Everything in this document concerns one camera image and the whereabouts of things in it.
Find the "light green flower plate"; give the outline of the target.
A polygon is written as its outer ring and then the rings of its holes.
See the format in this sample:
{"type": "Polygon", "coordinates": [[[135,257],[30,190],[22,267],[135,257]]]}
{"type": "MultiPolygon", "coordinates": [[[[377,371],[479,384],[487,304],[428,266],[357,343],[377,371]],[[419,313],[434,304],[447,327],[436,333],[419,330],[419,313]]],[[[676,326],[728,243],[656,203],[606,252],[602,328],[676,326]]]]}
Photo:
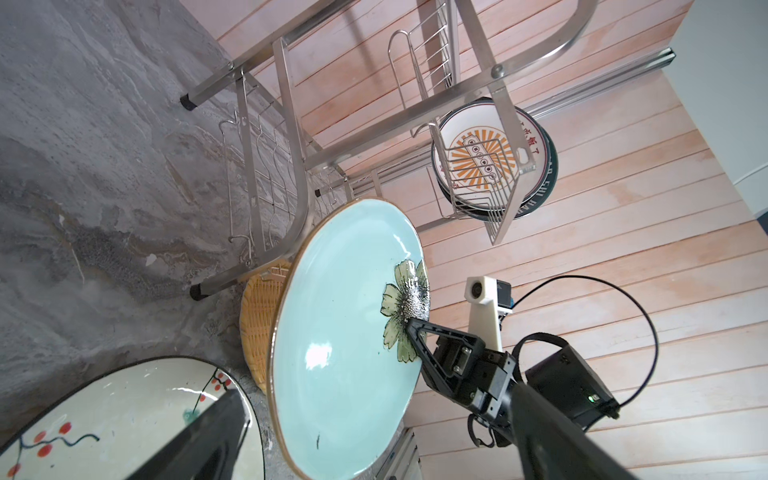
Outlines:
{"type": "Polygon", "coordinates": [[[268,364],[273,426],[300,477],[352,479],[385,452],[421,369],[406,325],[429,313],[422,245],[396,205],[356,200],[307,237],[268,364]]]}

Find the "white plate green lettered rim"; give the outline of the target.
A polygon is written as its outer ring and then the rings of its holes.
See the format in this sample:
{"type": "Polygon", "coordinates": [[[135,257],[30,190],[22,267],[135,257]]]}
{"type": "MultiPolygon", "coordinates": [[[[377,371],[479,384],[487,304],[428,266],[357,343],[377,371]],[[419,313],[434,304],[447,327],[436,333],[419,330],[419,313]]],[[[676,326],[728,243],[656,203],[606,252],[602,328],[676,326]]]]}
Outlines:
{"type": "MultiPolygon", "coordinates": [[[[516,216],[539,208],[550,196],[558,177],[559,160],[551,136],[537,122],[521,118],[533,156],[543,162],[534,187],[525,194],[516,216]]],[[[502,219],[503,195],[512,186],[518,168],[505,135],[493,126],[470,127],[446,149],[447,163],[432,152],[439,189],[457,210],[481,221],[502,219]]]]}

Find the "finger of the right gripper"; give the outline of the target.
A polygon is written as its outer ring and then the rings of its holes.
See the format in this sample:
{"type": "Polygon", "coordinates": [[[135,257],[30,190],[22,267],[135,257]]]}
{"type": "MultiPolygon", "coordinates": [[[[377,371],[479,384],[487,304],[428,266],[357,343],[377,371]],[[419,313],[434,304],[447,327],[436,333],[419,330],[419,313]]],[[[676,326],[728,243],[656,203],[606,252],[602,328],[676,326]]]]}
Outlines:
{"type": "Polygon", "coordinates": [[[432,390],[458,390],[485,350],[485,342],[476,335],[417,318],[408,320],[406,334],[432,390]]]}

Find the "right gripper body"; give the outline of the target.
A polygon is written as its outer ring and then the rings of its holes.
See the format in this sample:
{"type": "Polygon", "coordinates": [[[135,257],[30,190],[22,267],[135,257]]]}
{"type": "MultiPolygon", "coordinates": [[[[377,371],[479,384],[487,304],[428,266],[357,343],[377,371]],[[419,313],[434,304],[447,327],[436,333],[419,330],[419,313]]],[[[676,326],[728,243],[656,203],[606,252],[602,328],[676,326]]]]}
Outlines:
{"type": "Polygon", "coordinates": [[[434,390],[469,412],[467,429],[477,447],[508,447],[511,426],[511,387],[514,362],[507,353],[485,350],[458,390],[434,390]]]}

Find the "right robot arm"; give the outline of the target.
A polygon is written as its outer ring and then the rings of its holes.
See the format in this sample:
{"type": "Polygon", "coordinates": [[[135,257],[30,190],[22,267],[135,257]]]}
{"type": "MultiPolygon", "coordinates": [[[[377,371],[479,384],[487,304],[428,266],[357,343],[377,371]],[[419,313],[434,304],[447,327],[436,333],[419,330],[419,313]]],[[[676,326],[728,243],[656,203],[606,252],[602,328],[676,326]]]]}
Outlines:
{"type": "Polygon", "coordinates": [[[767,238],[661,74],[544,124],[558,178],[499,245],[431,234],[382,306],[429,456],[767,445],[767,238]]]}

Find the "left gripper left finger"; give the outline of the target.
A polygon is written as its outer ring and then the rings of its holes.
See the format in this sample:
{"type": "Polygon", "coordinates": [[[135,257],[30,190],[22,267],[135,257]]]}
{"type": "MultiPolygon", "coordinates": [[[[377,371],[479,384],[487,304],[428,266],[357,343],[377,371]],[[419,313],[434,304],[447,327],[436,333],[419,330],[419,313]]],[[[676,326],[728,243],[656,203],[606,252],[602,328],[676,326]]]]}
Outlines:
{"type": "Polygon", "coordinates": [[[236,389],[207,392],[176,388],[183,395],[163,401],[159,414],[141,418],[137,455],[129,479],[231,479],[250,426],[236,389]]]}

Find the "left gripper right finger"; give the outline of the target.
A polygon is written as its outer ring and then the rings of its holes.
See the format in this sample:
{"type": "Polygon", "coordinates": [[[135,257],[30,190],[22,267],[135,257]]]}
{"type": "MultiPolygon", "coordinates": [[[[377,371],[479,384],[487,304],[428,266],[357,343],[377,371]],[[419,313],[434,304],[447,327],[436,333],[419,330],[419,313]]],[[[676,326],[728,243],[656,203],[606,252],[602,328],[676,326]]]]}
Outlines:
{"type": "Polygon", "coordinates": [[[526,479],[634,477],[527,385],[511,388],[511,425],[526,479]]]}

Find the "small orange sunburst plate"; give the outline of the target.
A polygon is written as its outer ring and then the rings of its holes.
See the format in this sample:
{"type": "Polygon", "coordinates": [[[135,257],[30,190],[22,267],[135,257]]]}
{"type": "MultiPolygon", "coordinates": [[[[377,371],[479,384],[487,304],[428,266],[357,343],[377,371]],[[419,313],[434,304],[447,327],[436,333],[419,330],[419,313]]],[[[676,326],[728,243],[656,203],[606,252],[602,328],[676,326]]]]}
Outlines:
{"type": "MultiPolygon", "coordinates": [[[[559,160],[546,130],[522,109],[517,116],[533,158],[543,164],[535,186],[518,209],[520,218],[549,198],[558,178],[559,160]]],[[[452,111],[441,120],[439,129],[450,171],[445,171],[436,150],[432,151],[432,165],[446,199],[478,220],[501,217],[501,195],[513,183],[518,166],[493,100],[483,97],[452,111]]]]}

